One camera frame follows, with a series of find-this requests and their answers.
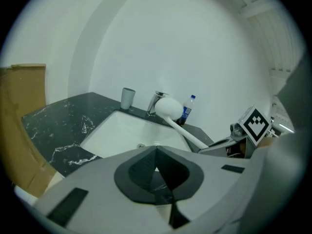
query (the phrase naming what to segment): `fluorescent light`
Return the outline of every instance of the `fluorescent light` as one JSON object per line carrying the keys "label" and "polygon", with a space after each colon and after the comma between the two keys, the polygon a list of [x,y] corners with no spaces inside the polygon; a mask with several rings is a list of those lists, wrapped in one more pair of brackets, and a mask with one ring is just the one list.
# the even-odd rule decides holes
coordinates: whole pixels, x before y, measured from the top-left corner
{"label": "fluorescent light", "polygon": [[279,124],[281,127],[283,127],[283,128],[285,128],[286,130],[288,130],[289,132],[291,132],[291,133],[294,133],[294,131],[293,130],[291,130],[291,129],[289,129],[288,127],[285,127],[284,125],[282,125],[282,124]]}

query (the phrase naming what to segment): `sink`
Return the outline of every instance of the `sink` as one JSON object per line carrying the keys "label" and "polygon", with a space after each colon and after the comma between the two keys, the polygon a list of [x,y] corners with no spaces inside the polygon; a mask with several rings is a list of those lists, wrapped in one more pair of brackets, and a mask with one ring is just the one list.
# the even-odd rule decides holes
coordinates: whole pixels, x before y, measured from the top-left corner
{"label": "sink", "polygon": [[80,144],[102,158],[136,149],[139,145],[171,146],[191,152],[184,137],[173,128],[119,111],[113,112]]}

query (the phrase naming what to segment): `white handle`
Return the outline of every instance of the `white handle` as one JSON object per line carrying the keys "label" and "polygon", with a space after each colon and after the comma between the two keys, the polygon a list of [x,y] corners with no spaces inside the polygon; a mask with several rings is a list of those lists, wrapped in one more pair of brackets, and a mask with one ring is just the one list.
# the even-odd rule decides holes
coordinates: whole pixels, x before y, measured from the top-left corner
{"label": "white handle", "polygon": [[192,142],[194,145],[198,146],[200,149],[208,148],[206,144],[201,142],[198,138],[191,135],[188,131],[174,123],[172,119],[170,119],[169,116],[163,117],[163,119],[174,129],[176,129],[180,134],[182,134],[184,137],[186,137],[190,142]]}

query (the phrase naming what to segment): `white brush head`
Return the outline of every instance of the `white brush head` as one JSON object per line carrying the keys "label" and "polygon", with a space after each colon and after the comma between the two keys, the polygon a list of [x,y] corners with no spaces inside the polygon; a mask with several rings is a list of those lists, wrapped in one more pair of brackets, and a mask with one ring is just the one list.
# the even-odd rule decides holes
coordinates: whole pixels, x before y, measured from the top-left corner
{"label": "white brush head", "polygon": [[155,105],[156,114],[160,117],[170,119],[179,119],[183,114],[183,106],[175,99],[165,97],[161,98]]}

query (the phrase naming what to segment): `blue label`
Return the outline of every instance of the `blue label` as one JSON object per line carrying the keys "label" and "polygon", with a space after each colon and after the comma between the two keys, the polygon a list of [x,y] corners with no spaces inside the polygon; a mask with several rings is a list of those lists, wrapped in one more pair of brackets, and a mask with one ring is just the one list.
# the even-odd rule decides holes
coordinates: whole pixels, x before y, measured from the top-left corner
{"label": "blue label", "polygon": [[189,109],[187,107],[183,107],[182,118],[186,119],[189,116],[190,112],[191,112],[191,109]]}

